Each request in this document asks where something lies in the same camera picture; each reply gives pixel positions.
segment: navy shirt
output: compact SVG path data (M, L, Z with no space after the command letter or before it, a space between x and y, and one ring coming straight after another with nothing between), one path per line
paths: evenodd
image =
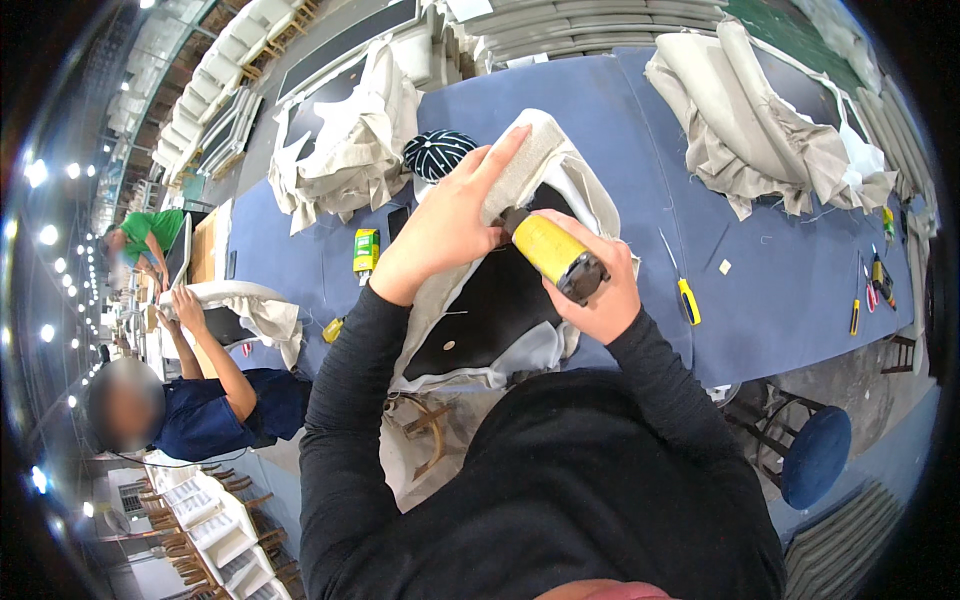
M237 420L220 379L177 378L163 386L167 406L154 446L172 458L197 462L253 445L264 437L290 440L303 427L312 384L289 371L244 371L256 407Z

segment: blue padded table surface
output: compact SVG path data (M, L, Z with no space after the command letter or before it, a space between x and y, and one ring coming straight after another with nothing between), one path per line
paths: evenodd
M642 259L637 285L644 307L706 386L810 365L912 322L903 242L886 251L877 216L840 209L824 214L817 206L813 215L798 218L771 203L755 203L753 215L738 222L727 200L684 167L683 130L643 77L653 49L618 52L500 71L431 92L420 103L420 130L457 130L482 145L493 143L525 108L552 114L617 206L620 236ZM395 202L405 204L410 195L408 186ZM305 328L302 355L311 371L326 353L320 328L344 315L359 294L350 271L353 233L379 228L386 247L392 209L358 211L346 226L324 216L289 238L290 217L279 212L266 181L235 202L229 240L237 250L235 278L272 287L310 311L316 322ZM901 225L898 215L899 238ZM658 228L699 303L703 321L696 326L683 314ZM865 282L855 261L858 250L871 261L871 243L895 281L896 313L885 303L873 314L866 310ZM718 271L724 259L732 264L726 276ZM854 293L861 299L855 337L849 333ZM280 364L274 350L266 352L276 357L255 348L242 367ZM599 343L583 336L564 367L614 365Z

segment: beige fabric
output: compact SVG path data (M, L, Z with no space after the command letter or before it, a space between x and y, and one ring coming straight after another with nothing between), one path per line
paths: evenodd
M489 225L508 206L526 205L543 181L544 173L553 168L552 165L559 165L585 201L588 212L596 219L599 235L606 239L617 239L620 234L620 216L613 205L613 200L552 116L542 110L528 108L504 131L500 139L503 139L503 136L514 127L526 124L532 124L533 129L487 194L481 210L481 221ZM410 359L423 344L433 326L443 317L446 308L456 299L464 283L482 260L483 258L472 264L434 275L423 283L414 298L407 337L403 343L403 351L395 363L391 390L397 390L397 385L405 382L403 371L410 363ZM635 276L639 262L639 258L634 256ZM568 356L576 348L579 331L569 324L561 324L559 335L564 345L561 355ZM420 391L447 384L469 382L486 384L488 379L477 374L460 375L421 386Z
M297 320L299 306L268 287L248 281L207 281L186 287L197 295L204 309L225 306L239 315L240 324L264 346L280 350L287 369L297 364L303 339L303 325ZM157 305L167 317L176 318L169 291L160 294Z
M289 114L277 116L267 179L280 210L293 215L291 235L316 222L318 213L338 214L346 222L357 208L376 210L400 191L411 177L403 166L403 145L417 135L419 104L420 94L397 66L390 45L375 41L349 98L307 108L324 119L310 156L297 160L308 135L282 147Z
M798 114L770 87L753 45L760 44L733 17L717 26L717 38L657 37L645 75L686 133L687 170L727 196L741 221L753 198L770 194L783 196L794 215L812 211L811 191L845 209L886 204L896 173L882 170L882 153L859 140L846 117L839 132ZM842 92L826 75L801 70L837 95L845 115ZM853 162L849 152L856 152Z

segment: green cutting mat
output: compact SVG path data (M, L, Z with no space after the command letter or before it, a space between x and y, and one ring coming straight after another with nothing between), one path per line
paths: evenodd
M730 0L729 12L758 39L781 49L856 97L863 83L846 59L827 48L810 21L789 0Z

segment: fluorescent light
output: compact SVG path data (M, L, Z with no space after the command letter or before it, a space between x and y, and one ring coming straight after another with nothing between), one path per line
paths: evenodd
M36 465L31 469L34 475L34 485L40 493L47 493L47 476Z
M40 230L40 242L47 246L53 246L57 242L57 228L48 225Z
M30 180L31 187L37 187L47 180L47 165L42 158L38 158L34 164L23 170L23 174Z

